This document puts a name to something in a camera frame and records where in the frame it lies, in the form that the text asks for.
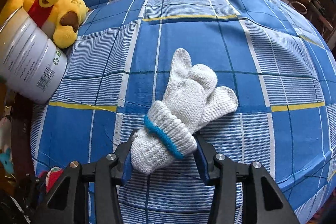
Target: winnie the pooh plush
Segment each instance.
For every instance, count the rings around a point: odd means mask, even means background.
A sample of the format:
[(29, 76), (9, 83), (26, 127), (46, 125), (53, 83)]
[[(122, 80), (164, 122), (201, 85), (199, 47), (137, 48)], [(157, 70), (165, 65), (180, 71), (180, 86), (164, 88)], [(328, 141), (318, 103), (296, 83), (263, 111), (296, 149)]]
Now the winnie the pooh plush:
[(79, 25), (89, 11), (83, 0), (7, 0), (0, 25), (21, 6), (59, 48), (75, 42)]

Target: metal screw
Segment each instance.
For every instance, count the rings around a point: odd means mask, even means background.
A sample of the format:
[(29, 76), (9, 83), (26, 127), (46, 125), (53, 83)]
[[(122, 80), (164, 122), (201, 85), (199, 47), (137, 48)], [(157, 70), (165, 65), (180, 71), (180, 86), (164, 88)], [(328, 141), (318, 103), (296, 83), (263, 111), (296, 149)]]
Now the metal screw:
[(71, 168), (76, 168), (79, 165), (78, 161), (74, 160), (70, 163)]
[(225, 155), (221, 154), (221, 153), (218, 153), (218, 154), (216, 154), (216, 159), (218, 159), (218, 160), (224, 160), (225, 159)]
[(107, 155), (106, 155), (106, 158), (107, 158), (108, 160), (114, 160), (116, 157), (117, 157), (117, 156), (116, 156), (115, 154), (113, 154), (113, 153), (111, 153), (111, 154), (107, 154)]
[(260, 168), (261, 167), (261, 163), (260, 162), (258, 162), (258, 161), (254, 161), (253, 163), (252, 163), (252, 166), (254, 167), (254, 168)]

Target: glove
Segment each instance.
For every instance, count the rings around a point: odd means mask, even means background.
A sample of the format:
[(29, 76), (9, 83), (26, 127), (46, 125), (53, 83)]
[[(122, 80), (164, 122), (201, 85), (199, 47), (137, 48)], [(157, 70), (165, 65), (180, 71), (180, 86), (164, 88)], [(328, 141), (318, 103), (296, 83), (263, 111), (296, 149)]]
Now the glove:
[(192, 67), (188, 52), (177, 49), (162, 101), (152, 103), (145, 126), (133, 136), (133, 168), (149, 175), (194, 152), (197, 144), (192, 134), (238, 106), (233, 90), (216, 85), (212, 69), (203, 64)]

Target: plastic tub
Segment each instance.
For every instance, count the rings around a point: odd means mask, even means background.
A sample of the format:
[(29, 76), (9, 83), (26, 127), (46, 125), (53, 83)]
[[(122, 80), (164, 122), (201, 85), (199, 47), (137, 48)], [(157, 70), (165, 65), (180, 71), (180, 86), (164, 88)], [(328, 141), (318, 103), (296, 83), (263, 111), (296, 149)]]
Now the plastic tub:
[(61, 82), (67, 57), (17, 9), (0, 29), (0, 81), (24, 97), (45, 104)]

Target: blanket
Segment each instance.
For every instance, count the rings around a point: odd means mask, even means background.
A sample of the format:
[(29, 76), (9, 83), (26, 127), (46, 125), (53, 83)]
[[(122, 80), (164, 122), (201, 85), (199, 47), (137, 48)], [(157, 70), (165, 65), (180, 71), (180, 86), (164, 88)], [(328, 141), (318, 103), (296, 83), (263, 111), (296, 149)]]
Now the blanket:
[[(239, 106), (201, 130), (232, 160), (260, 161), (306, 223), (336, 186), (336, 63), (317, 30), (280, 0), (84, 0), (93, 9), (67, 49), (46, 106), (35, 105), (38, 174), (97, 161), (161, 100), (174, 51), (212, 68)], [(94, 185), (89, 217), (95, 223)], [(118, 190), (124, 222), (207, 223), (213, 187), (192, 156)], [(237, 185), (236, 223), (242, 217)]]

